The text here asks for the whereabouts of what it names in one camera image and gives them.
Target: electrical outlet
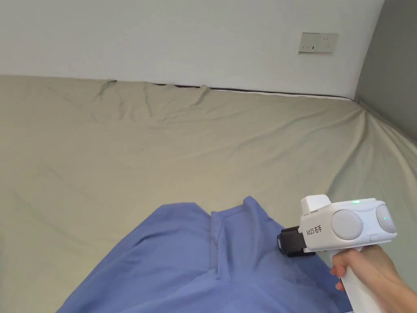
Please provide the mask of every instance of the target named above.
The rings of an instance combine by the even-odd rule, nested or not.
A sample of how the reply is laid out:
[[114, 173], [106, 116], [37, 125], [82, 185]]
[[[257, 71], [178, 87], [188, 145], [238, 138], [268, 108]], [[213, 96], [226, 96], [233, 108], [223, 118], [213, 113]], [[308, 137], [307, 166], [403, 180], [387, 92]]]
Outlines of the electrical outlet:
[[302, 33], [299, 53], [333, 53], [339, 34]]
[[320, 42], [319, 33], [302, 33], [299, 53], [316, 53]]
[[321, 33], [317, 51], [321, 53], [333, 53], [336, 49], [336, 42], [339, 34], [335, 33]]

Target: white wall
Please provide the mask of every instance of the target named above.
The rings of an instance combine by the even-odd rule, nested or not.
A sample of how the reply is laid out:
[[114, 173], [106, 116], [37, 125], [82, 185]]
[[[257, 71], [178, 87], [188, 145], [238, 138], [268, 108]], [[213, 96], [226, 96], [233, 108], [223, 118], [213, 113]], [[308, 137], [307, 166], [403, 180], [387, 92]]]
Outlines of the white wall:
[[[0, 74], [353, 97], [383, 0], [2, 0]], [[339, 33], [333, 56], [301, 33]]]

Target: gray circular button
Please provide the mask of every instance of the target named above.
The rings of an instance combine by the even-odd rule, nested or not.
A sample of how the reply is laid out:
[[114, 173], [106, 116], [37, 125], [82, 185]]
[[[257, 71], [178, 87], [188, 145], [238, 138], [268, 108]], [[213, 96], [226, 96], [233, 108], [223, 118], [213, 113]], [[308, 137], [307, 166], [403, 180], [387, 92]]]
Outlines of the gray circular button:
[[381, 225], [381, 228], [385, 230], [386, 232], [389, 232], [391, 234], [395, 234], [397, 232], [397, 229], [395, 228], [394, 221], [392, 220], [391, 214], [389, 213], [389, 210], [386, 205], [380, 205], [377, 207], [377, 219], [379, 224]]
[[345, 240], [358, 238], [364, 228], [358, 214], [349, 210], [340, 210], [334, 213], [330, 225], [336, 236]]

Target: black attachment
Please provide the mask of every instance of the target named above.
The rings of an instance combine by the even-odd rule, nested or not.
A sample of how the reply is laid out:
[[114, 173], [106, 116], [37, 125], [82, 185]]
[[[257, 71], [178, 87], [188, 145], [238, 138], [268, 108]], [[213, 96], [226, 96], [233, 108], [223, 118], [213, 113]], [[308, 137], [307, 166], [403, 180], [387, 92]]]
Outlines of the black attachment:
[[302, 257], [306, 255], [314, 255], [315, 252], [304, 252], [303, 249], [307, 248], [302, 233], [298, 232], [299, 226], [285, 228], [276, 237], [278, 242], [278, 248], [282, 254], [287, 257]]

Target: controller grip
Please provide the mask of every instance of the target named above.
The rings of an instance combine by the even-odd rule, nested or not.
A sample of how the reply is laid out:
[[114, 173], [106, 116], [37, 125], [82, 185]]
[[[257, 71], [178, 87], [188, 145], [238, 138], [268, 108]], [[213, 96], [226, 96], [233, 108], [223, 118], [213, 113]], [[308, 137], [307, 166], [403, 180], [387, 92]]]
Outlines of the controller grip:
[[350, 267], [342, 277], [342, 282], [354, 313], [385, 313], [374, 294], [356, 277]]

